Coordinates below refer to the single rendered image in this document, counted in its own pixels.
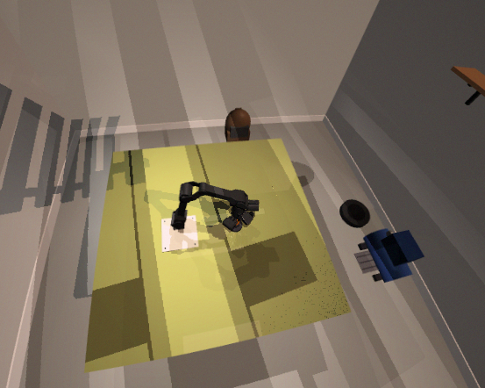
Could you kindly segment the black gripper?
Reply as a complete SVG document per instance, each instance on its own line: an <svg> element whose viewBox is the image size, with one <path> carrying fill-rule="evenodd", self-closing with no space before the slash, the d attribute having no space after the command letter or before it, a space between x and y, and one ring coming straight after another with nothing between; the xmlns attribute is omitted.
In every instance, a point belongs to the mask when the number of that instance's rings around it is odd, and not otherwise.
<svg viewBox="0 0 485 388"><path fill-rule="evenodd" d="M242 212L235 212L233 209L231 209L231 217L229 216L228 218L225 218L223 221L223 226L228 228L229 230L232 230L238 223L237 218L244 213L245 209L243 209Z"/></svg>

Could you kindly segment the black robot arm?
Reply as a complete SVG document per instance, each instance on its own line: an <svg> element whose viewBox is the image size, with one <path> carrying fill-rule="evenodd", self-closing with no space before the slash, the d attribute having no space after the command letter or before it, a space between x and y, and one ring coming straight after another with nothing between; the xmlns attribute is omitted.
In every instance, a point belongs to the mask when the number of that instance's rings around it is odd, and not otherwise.
<svg viewBox="0 0 485 388"><path fill-rule="evenodd" d="M199 187L198 191L192 195L193 186ZM214 198L220 198L230 202L230 206L235 212L242 212L243 214L238 217L245 225L251 223L254 218L253 212L246 211L258 211L259 200L248 200L248 195L243 190L226 190L207 183L197 183L194 181L181 183L180 185L180 204L179 208L172 214L171 227L173 230L185 229L185 222L187 218L187 203L194 201L201 196L210 196Z"/></svg>

